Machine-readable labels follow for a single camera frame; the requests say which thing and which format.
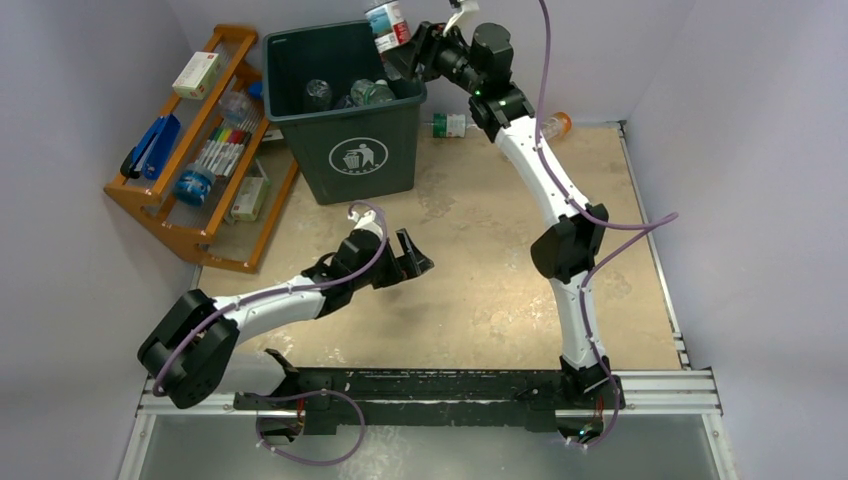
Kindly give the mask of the red white label bottle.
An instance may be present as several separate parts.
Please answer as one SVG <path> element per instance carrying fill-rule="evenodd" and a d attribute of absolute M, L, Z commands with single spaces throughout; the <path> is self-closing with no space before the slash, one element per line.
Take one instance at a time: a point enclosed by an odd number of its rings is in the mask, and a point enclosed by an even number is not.
<path fill-rule="evenodd" d="M 380 54 L 411 41 L 412 33 L 399 1 L 367 1 L 364 16 L 369 23 L 375 46 Z"/>

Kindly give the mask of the green white label bottle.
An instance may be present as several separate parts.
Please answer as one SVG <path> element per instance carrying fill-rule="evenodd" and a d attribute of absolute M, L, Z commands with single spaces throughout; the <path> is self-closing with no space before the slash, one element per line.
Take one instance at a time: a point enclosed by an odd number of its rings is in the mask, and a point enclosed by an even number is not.
<path fill-rule="evenodd" d="M 464 138 L 468 129 L 468 117 L 465 114 L 434 113 L 431 134 L 433 138 Z"/>

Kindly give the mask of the crushed clear unlabelled bottle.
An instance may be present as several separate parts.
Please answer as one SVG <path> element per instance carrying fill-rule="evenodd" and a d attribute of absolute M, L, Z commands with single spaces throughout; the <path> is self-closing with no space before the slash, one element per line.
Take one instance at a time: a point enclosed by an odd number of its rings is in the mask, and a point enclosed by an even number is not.
<path fill-rule="evenodd" d="M 332 100 L 333 91 L 327 81 L 312 79 L 306 83 L 303 95 L 305 113 L 328 111 L 332 107 Z"/>

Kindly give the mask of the dark green trash bin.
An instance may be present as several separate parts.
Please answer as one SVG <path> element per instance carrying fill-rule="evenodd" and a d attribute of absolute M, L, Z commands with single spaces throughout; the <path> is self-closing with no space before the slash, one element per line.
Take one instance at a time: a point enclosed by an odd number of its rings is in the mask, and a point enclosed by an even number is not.
<path fill-rule="evenodd" d="M 281 130 L 318 204 L 413 188 L 424 84 L 390 82 L 392 102 L 338 105 L 356 80 L 385 77 L 366 21 L 268 34 L 262 40 L 262 73 L 265 116 Z M 312 79 L 330 84 L 330 110 L 304 112 L 304 89 Z"/>

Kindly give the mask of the orange drink bottle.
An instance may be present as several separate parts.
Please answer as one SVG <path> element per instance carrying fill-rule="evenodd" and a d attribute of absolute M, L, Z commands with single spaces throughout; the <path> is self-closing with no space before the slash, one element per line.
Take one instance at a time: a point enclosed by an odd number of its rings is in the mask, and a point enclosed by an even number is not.
<path fill-rule="evenodd" d="M 544 120 L 540 127 L 543 138 L 550 142 L 561 139 L 572 129 L 572 119 L 565 112 L 556 112 Z"/>

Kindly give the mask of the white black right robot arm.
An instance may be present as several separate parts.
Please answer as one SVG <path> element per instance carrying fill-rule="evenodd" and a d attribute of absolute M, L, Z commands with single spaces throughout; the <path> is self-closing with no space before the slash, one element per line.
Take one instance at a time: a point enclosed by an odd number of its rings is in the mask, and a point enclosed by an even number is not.
<path fill-rule="evenodd" d="M 591 204 L 572 184 L 539 132 L 530 101 L 512 80 L 509 31 L 483 23 L 466 42 L 457 27 L 423 22 L 408 42 L 383 56 L 406 79 L 445 78 L 468 93 L 474 123 L 518 172 L 546 225 L 531 246 L 531 258 L 555 299 L 563 397 L 576 407 L 603 393 L 619 399 L 618 380 L 599 338 L 591 286 L 608 211 Z"/>

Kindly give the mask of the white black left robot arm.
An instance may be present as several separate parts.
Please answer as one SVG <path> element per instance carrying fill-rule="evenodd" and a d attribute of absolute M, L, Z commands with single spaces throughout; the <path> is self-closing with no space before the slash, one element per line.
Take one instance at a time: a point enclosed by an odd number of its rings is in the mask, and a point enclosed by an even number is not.
<path fill-rule="evenodd" d="M 288 324 L 326 317 L 365 288 L 382 289 L 422 276 L 434 266 L 408 232 L 396 232 L 394 254 L 383 234 L 356 228 L 338 248 L 289 281 L 235 296 L 196 288 L 168 309 L 137 352 L 154 383 L 151 392 L 191 408 L 221 384 L 237 346 Z"/>

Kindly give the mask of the green white staples box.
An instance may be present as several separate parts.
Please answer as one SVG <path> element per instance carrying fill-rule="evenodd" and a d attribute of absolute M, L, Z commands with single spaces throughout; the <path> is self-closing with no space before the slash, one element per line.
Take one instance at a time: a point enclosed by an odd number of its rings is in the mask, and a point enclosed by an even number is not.
<path fill-rule="evenodd" d="M 236 221 L 255 221 L 261 211 L 271 186 L 265 177 L 246 177 L 230 209 L 230 215 Z"/>

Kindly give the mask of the clear plastic cup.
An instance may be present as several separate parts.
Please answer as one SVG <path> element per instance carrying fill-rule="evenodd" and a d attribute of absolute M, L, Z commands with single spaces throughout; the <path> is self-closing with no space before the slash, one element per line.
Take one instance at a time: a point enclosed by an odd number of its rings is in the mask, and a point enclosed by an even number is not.
<path fill-rule="evenodd" d="M 221 117 L 234 125 L 239 125 L 250 118 L 253 111 L 251 99 L 241 91 L 229 91 L 218 100 Z"/>

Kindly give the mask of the coloured marker set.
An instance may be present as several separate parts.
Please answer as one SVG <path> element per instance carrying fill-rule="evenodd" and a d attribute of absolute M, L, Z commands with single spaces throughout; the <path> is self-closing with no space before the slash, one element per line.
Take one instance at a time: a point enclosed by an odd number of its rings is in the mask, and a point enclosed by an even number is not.
<path fill-rule="evenodd" d="M 195 163 L 211 170 L 216 178 L 224 177 L 251 136 L 248 130 L 219 126 L 213 131 Z"/>

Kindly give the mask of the white red small box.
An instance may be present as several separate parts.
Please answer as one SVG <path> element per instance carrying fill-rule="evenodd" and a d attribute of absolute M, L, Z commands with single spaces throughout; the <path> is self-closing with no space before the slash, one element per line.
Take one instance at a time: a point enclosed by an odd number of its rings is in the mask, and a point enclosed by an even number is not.
<path fill-rule="evenodd" d="M 220 69 L 219 53 L 195 52 L 172 83 L 172 90 L 184 99 L 203 100 L 213 88 Z"/>

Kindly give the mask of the orange wooden shelf rack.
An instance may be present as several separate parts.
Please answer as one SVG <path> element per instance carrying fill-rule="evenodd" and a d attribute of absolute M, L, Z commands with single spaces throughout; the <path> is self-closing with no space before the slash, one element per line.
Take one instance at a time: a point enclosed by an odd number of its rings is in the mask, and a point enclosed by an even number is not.
<path fill-rule="evenodd" d="M 170 95 L 131 147 L 105 194 L 179 259 L 254 274 L 261 268 L 299 173 L 251 85 L 258 41 L 244 25 L 219 24 L 189 61 L 199 93 Z"/>

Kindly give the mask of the blue tape roll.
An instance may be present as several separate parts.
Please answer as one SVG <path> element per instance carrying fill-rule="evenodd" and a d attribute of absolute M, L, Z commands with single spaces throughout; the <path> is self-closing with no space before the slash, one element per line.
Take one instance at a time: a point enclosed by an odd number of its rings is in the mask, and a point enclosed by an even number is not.
<path fill-rule="evenodd" d="M 191 163 L 174 185 L 173 194 L 177 200 L 189 206 L 200 207 L 209 197 L 216 176 L 203 165 Z"/>

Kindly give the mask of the blue stapler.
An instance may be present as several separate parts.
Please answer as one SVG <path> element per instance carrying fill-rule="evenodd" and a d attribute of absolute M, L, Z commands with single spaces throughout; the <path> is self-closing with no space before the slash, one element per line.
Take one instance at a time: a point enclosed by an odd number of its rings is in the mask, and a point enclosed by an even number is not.
<path fill-rule="evenodd" d="M 174 114 L 158 117 L 136 146 L 130 149 L 119 173 L 127 179 L 157 180 L 166 166 L 181 122 Z"/>

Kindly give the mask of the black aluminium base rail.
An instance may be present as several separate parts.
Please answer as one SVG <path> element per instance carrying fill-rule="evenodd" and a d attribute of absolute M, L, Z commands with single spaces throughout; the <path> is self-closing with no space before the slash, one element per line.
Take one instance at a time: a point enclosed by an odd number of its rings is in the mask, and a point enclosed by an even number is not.
<path fill-rule="evenodd" d="M 572 441 L 598 437 L 626 416 L 710 415 L 722 411 L 708 370 L 615 373 L 609 385 L 569 393 L 557 370 L 304 368 L 291 391 L 263 397 L 213 393 L 180 409 L 145 392 L 144 414 L 270 418 L 280 428 L 332 435 L 340 426 L 519 427 Z"/>

